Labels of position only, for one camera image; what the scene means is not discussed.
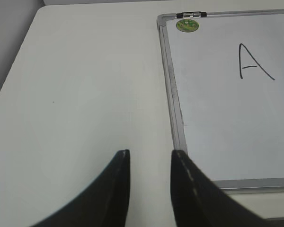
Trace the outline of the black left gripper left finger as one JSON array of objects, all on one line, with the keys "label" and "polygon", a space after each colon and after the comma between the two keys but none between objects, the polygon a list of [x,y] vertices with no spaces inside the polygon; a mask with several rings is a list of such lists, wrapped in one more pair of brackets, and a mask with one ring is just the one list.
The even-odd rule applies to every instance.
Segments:
[{"label": "black left gripper left finger", "polygon": [[116,152],[102,173],[75,199],[37,227],[123,227],[130,200],[130,151]]}]

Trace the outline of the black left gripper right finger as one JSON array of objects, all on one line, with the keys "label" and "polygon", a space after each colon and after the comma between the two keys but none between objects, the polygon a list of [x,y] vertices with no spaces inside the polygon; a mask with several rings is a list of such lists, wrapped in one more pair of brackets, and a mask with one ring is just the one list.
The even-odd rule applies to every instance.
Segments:
[{"label": "black left gripper right finger", "polygon": [[182,150],[172,151],[170,195],[178,227],[270,227],[215,185]]}]

